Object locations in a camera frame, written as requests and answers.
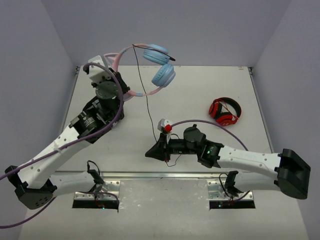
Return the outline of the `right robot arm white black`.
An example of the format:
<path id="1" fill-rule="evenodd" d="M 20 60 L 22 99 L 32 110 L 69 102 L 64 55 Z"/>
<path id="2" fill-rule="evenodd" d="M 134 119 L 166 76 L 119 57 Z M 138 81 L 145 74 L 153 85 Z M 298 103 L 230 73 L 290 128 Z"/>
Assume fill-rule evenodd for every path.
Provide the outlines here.
<path id="1" fill-rule="evenodd" d="M 182 138 L 172 139 L 169 128 L 162 128 L 145 157 L 168 162 L 171 155 L 196 155 L 206 168 L 230 169 L 223 185 L 230 197 L 252 190 L 271 190 L 294 199 L 307 199 L 311 167 L 295 151 L 285 148 L 281 153 L 260 153 L 236 149 L 208 140 L 196 124 L 186 128 Z"/>

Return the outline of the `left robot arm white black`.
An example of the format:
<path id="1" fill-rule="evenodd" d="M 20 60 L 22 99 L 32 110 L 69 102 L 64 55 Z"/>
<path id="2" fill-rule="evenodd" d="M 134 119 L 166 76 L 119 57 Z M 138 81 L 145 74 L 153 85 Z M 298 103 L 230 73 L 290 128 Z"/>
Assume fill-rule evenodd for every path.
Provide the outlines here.
<path id="1" fill-rule="evenodd" d="M 55 172 L 124 118 L 115 78 L 113 74 L 105 75 L 93 82 L 95 97 L 52 143 L 26 163 L 26 167 L 11 165 L 5 170 L 18 200 L 28 209 L 38 209 L 60 195 L 73 192 L 98 194 L 103 188 L 105 182 L 98 170 L 87 168 L 69 175 L 56 175 Z"/>

